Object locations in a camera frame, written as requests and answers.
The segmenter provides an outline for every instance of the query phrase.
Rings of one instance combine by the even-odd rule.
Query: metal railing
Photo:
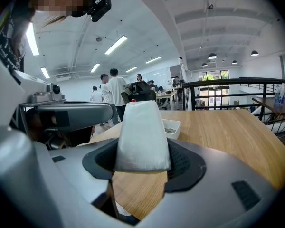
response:
[[[231,78],[231,79],[218,79],[218,80],[207,80],[207,81],[197,81],[182,84],[183,96],[188,95],[188,90],[191,91],[191,105],[192,110],[197,109],[223,109],[223,108],[236,108],[236,107],[250,107],[250,106],[260,106],[260,104],[242,104],[242,105],[220,105],[220,106],[196,106],[196,99],[201,98],[214,98],[214,97],[233,97],[233,96],[248,96],[248,95],[262,95],[266,97],[267,95],[274,95],[274,89],[277,84],[285,84],[283,79],[275,78]],[[262,89],[262,93],[244,93],[244,94],[228,94],[228,95],[205,95],[205,96],[195,96],[195,88],[203,86],[217,86],[217,85],[251,85],[257,86],[258,89]],[[183,110],[188,110],[188,97],[183,97]],[[262,106],[261,113],[259,114],[259,119],[261,120],[264,115],[264,107]]]

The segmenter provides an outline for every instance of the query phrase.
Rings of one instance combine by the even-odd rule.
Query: white t-shirt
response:
[[[98,91],[94,91],[91,93],[91,101],[102,102],[103,101],[102,98],[103,94]]]
[[[109,90],[109,87],[107,84],[101,84],[99,91],[103,93],[104,96],[104,102],[109,104],[114,104],[113,95],[112,92]]]
[[[113,95],[113,100],[115,106],[123,106],[125,105],[124,100],[121,96],[122,91],[124,91],[127,82],[123,77],[113,77],[110,79],[108,83],[108,87]]]

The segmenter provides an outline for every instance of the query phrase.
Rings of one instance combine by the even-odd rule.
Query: white tray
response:
[[[166,120],[163,119],[163,126],[164,128],[171,128],[175,130],[175,133],[166,133],[167,138],[170,139],[178,139],[180,133],[181,133],[181,122],[179,121],[171,121],[171,120]]]

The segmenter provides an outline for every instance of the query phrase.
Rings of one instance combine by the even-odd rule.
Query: wooden table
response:
[[[265,125],[268,125],[270,122],[273,122],[271,130],[273,130],[277,120],[281,121],[280,126],[276,131],[276,134],[279,134],[282,122],[285,120],[285,103],[275,104],[274,98],[252,98],[252,100],[272,111],[272,114],[270,115],[268,120],[264,122]]]
[[[179,140],[232,154],[265,177],[276,189],[285,185],[285,147],[247,110],[161,111],[163,119],[181,121]],[[91,143],[119,137],[121,123],[92,138]],[[116,201],[143,219],[161,201],[166,172],[115,172]]]
[[[170,108],[171,108],[171,111],[173,111],[174,110],[174,106],[173,106],[172,102],[173,102],[173,97],[175,95],[177,96],[177,90],[172,91],[171,94],[166,94],[165,93],[165,95],[158,95],[158,96],[156,96],[156,99],[170,98]]]

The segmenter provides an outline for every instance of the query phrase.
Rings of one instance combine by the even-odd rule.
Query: white ceiling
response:
[[[268,0],[209,0],[211,10],[206,9],[207,0],[165,2],[180,32],[189,70],[201,69],[212,52],[218,58],[209,67],[231,66],[233,60],[240,65],[250,41],[278,18]]]
[[[127,75],[126,70],[132,67],[138,67],[139,71],[157,63],[166,67],[178,63],[172,40],[141,0],[112,0],[112,9],[97,23],[92,23],[86,15],[43,27],[47,20],[45,13],[34,17],[39,55],[33,56],[28,46],[25,56],[25,72],[42,79],[41,67],[47,68],[51,78],[65,73],[84,78],[108,74],[113,67],[120,75]],[[110,55],[105,55],[123,35],[128,39]],[[145,63],[159,56],[162,59],[158,62]],[[90,73],[95,63],[101,65]]]

